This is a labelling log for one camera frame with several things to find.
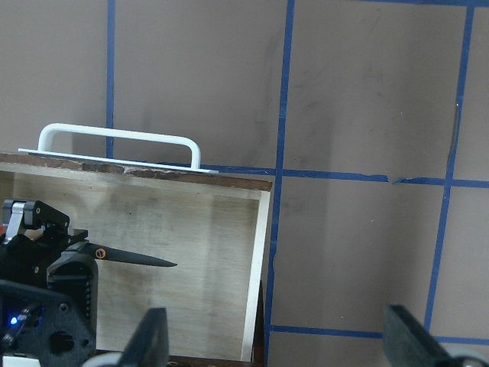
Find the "open drawer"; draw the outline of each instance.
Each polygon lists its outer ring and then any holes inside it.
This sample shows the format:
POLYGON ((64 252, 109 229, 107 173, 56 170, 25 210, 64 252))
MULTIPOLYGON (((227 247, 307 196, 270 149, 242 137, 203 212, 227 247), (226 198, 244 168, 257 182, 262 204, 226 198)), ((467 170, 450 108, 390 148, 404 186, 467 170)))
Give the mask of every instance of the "open drawer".
POLYGON ((42 200, 89 240, 178 265, 99 262, 97 348, 166 307, 174 355, 250 360, 271 183, 0 154, 0 200, 42 200))

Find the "gray surface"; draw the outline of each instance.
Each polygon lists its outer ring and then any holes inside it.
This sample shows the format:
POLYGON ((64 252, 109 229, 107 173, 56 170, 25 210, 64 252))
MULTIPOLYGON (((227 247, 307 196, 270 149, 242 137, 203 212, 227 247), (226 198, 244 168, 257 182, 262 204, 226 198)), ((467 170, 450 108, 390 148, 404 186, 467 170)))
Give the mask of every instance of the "gray surface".
POLYGON ((390 367, 379 339, 272 333, 271 366, 390 367))
MULTIPOLYGON (((273 167, 285 4, 118 1, 115 127, 191 138, 204 164, 273 167)), ((115 156, 190 157, 124 140, 115 156)))
POLYGON ((441 187, 286 178, 273 324, 381 331, 424 317, 441 187))
POLYGON ((465 10, 296 3, 286 168, 444 177, 465 10))
MULTIPOLYGON (((105 125, 106 3, 0 2, 0 150, 37 148, 52 122, 105 125)), ((84 138, 61 151, 103 154, 84 138)))
POLYGON ((432 331, 487 338, 489 190, 452 188, 432 331))
POLYGON ((458 141, 455 177, 470 180, 489 180, 489 9, 475 12, 471 53, 465 87, 464 111, 458 141))

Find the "screw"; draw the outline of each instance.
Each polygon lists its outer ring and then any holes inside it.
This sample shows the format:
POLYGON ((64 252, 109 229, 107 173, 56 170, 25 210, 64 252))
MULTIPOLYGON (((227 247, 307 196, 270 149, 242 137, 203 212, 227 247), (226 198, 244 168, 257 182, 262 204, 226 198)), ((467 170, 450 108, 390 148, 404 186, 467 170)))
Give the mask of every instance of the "screw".
POLYGON ((69 309, 70 309, 70 306, 68 306, 68 304, 60 304, 58 306, 58 310, 61 312, 68 312, 69 309))

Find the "round hole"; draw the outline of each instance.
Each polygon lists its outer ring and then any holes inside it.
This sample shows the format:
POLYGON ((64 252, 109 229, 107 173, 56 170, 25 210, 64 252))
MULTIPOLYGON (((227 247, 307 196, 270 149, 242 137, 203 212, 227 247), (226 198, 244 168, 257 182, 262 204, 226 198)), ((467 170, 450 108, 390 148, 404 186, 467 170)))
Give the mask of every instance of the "round hole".
POLYGON ((74 346, 73 337, 64 331, 58 331, 49 337, 49 347, 54 354, 69 352, 74 346))

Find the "white handle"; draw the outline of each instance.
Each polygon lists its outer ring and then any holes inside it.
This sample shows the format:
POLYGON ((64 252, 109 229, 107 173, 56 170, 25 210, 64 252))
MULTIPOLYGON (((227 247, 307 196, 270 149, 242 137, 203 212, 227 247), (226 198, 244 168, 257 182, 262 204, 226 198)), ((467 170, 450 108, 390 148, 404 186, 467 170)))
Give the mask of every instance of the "white handle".
POLYGON ((113 128, 95 128, 92 126, 70 125, 70 124, 49 124, 43 128, 39 135, 38 151, 51 151, 53 147, 54 135, 58 132, 75 132, 80 134, 101 135, 112 138, 126 138, 134 140, 155 141, 158 143, 169 143, 185 145, 192 152, 192 169, 200 168, 200 149, 193 140, 181 136, 151 134, 149 132, 131 132, 129 130, 116 130, 113 128))

